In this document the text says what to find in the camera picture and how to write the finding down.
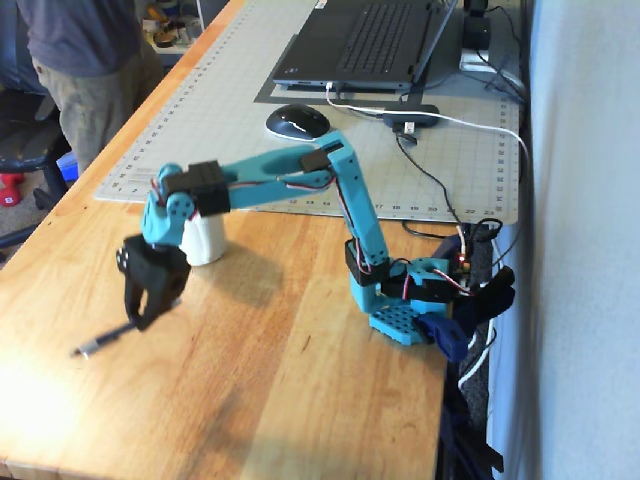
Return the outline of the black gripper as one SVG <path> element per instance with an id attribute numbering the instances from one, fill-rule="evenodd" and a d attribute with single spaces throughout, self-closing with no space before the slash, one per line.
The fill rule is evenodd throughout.
<path id="1" fill-rule="evenodd" d="M 125 278 L 125 312 L 139 331 L 180 303 L 191 266 L 179 247 L 157 249 L 142 235 L 130 236 L 123 241 L 116 262 Z"/>

